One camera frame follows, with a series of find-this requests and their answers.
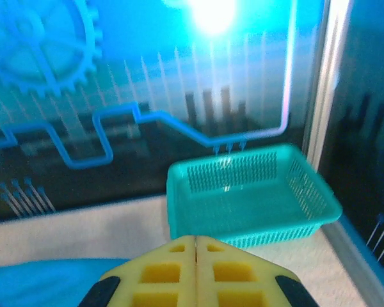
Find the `aluminium frame post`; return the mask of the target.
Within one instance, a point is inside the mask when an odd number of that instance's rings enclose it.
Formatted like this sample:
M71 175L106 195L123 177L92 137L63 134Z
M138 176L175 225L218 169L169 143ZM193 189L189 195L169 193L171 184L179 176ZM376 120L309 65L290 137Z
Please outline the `aluminium frame post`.
M324 0L303 151L315 170L324 148L354 0Z

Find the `blue t-shirt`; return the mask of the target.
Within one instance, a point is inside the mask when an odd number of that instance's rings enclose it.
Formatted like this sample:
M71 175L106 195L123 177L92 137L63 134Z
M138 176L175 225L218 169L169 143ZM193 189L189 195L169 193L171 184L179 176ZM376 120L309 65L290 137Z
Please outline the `blue t-shirt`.
M0 307L78 307L121 258L41 260L0 267Z

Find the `teal plastic mesh basket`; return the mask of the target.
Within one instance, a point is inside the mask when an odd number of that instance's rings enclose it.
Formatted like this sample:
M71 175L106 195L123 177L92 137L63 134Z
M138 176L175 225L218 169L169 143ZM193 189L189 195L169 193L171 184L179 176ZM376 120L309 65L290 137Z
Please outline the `teal plastic mesh basket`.
M288 144L172 164L166 200L172 239L205 235L241 249L309 237L342 214L330 186Z

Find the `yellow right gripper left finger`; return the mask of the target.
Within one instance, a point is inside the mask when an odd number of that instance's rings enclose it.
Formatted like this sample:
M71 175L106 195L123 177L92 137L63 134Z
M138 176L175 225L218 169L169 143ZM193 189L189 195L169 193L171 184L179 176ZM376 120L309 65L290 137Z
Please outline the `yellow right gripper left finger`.
M78 307L196 307L195 265L183 236L105 272Z

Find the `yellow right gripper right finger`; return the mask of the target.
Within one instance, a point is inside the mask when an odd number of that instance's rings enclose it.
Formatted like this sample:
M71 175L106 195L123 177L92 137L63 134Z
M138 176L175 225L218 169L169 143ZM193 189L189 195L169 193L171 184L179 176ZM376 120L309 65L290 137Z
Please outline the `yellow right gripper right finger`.
M319 307L289 269L211 237L196 237L197 307Z

